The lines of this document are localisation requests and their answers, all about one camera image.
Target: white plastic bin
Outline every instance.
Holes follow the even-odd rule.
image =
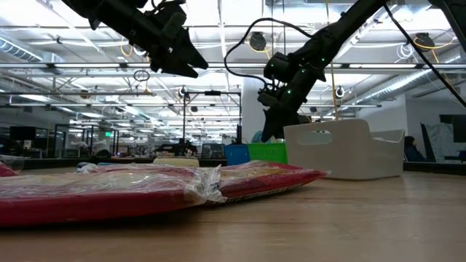
[[[331,171],[327,178],[373,180],[403,173],[404,130],[370,132],[362,119],[285,127],[288,163]]]

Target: wooden table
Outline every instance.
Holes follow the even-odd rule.
[[[0,231],[0,261],[465,261],[466,179],[319,180],[146,218]]]

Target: person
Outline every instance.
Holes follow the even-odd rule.
[[[427,162],[421,152],[417,150],[416,139],[412,136],[405,137],[405,156],[409,162]]]

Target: ceiling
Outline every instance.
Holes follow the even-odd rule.
[[[63,59],[58,61],[65,63],[144,63],[142,67],[149,70],[146,58],[138,55],[127,44],[127,40],[111,28],[102,25],[93,31],[86,19],[78,16],[61,1],[49,1],[50,8],[42,4],[44,2],[45,0],[0,1],[0,38],[9,39],[41,57],[47,57],[44,54],[55,54]],[[334,22],[338,20],[339,14],[351,7],[355,1],[331,2],[335,4],[329,5],[329,17],[330,21]],[[432,8],[427,0],[411,0],[407,1],[407,4],[391,8],[395,13],[395,18],[409,34],[414,37],[416,33],[426,32],[437,45],[448,44],[445,48],[438,50],[439,56],[443,52],[458,47],[458,41],[454,38],[450,25],[439,9]],[[141,11],[150,9],[152,7],[149,2]],[[101,118],[113,120],[127,119],[136,120],[136,122],[138,120],[152,122],[162,120],[163,126],[153,124],[153,127],[158,127],[158,130],[166,134],[178,136],[179,130],[176,128],[182,127],[182,117],[179,115],[179,112],[182,112],[182,107],[179,106],[182,99],[178,96],[180,88],[184,87],[190,92],[205,90],[241,92],[243,79],[225,72],[220,63],[223,61],[225,51],[242,38],[247,27],[254,20],[273,16],[278,20],[294,23],[308,33],[314,33],[325,26],[328,21],[323,0],[193,0],[187,1],[183,9],[188,17],[185,26],[189,27],[194,46],[198,48],[206,61],[219,64],[217,68],[199,71],[201,76],[197,79],[151,72],[151,78],[147,82],[138,83],[133,79],[133,74],[136,70],[140,70],[139,68],[122,70],[118,66],[117,68],[60,68],[61,75],[54,75],[40,69],[8,68],[7,71],[10,74],[16,74],[36,84],[22,85],[15,91],[115,92],[114,95],[92,96],[89,99],[79,96],[55,96],[48,99],[57,101],[57,103],[67,102],[67,104],[146,104],[141,107],[128,106],[130,109],[123,112],[118,112],[115,106],[101,106],[94,108],[92,112],[102,115]],[[342,47],[334,62],[339,65],[343,63],[415,63],[416,59],[419,59],[417,55],[411,55],[405,50],[403,52],[408,55],[400,53],[400,47],[406,43],[406,39],[390,19],[387,19],[386,12],[380,10],[374,18],[378,18],[379,23],[368,20],[366,27],[361,28],[360,32],[350,39],[351,42]],[[268,56],[273,52],[284,52],[285,49],[286,52],[293,52],[307,40],[300,33],[290,28],[284,30],[278,24],[272,26],[271,23],[260,23],[253,31],[260,31],[264,34],[269,52],[255,52],[246,42],[229,56],[229,62],[239,63],[234,70],[257,76],[261,75],[261,66],[268,61]],[[426,56],[433,59],[431,53],[426,53]],[[0,61],[2,63],[25,63],[24,60],[5,52],[0,52]],[[258,65],[248,67],[251,63],[258,63]],[[332,79],[337,87],[343,87],[347,91],[343,98],[346,101],[370,92],[373,87],[394,76],[411,74],[413,71],[413,69],[410,71],[405,69],[395,66],[391,70],[365,70],[362,66],[348,69],[336,66],[333,78],[331,70],[328,69],[325,75],[328,81],[318,82],[313,87],[307,97],[307,104],[330,103],[333,98]],[[150,95],[145,95],[144,90],[148,90]],[[24,101],[46,103],[25,96],[13,98],[15,103]],[[216,106],[199,106],[197,112],[191,112],[188,108],[188,115],[192,119],[186,133],[188,135],[200,133],[216,136],[233,135],[240,113],[236,103],[239,103],[237,95],[231,97],[198,95],[190,102],[190,106],[196,104],[215,104]],[[174,104],[175,107],[170,108],[169,104]],[[89,111],[88,108],[78,106],[63,106],[63,108],[68,109],[67,112],[72,111],[70,114]],[[310,114],[309,106],[302,109],[306,114]],[[317,115],[324,115],[325,110],[323,108]],[[213,121],[207,121],[206,116],[210,116]]]

